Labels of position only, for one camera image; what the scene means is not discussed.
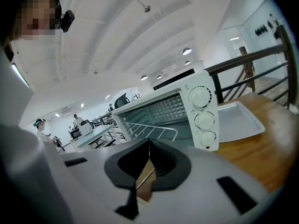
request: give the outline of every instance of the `chair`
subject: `chair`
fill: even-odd
[[[126,97],[127,93],[124,93],[122,96],[120,96],[114,103],[115,108],[119,108],[124,106],[127,103],[130,103],[129,99]]]

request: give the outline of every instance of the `white toaster oven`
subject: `white toaster oven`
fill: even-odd
[[[117,108],[112,115],[127,140],[160,138],[208,151],[219,148],[217,99],[205,70]]]

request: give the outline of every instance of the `wooden countertop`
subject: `wooden countertop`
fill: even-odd
[[[285,182],[296,158],[298,116],[255,93],[230,102],[234,101],[245,105],[266,130],[250,138],[220,143],[219,150],[215,153],[258,179],[269,191],[273,191]]]

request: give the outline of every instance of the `baking tray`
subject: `baking tray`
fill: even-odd
[[[218,107],[219,142],[248,138],[265,131],[262,123],[241,102]]]

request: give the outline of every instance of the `oven knob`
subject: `oven knob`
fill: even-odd
[[[211,131],[204,132],[199,136],[199,142],[206,149],[209,149],[211,146],[216,145],[216,134]]]
[[[212,99],[210,90],[206,87],[198,87],[191,91],[190,100],[198,108],[206,107]]]
[[[208,130],[213,126],[215,122],[215,116],[211,112],[203,112],[198,114],[194,121],[198,128]]]

